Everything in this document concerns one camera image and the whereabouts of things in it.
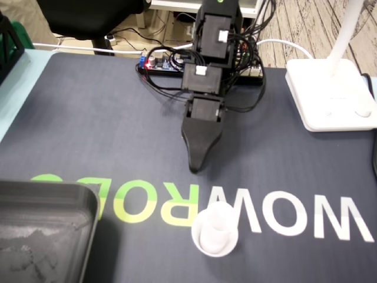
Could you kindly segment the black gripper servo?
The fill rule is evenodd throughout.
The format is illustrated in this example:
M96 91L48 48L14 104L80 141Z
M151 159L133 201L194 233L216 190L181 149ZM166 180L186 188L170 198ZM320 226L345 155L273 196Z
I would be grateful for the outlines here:
M192 95L186 102L181 133L192 173L201 170L207 154L221 138L224 98L213 95Z

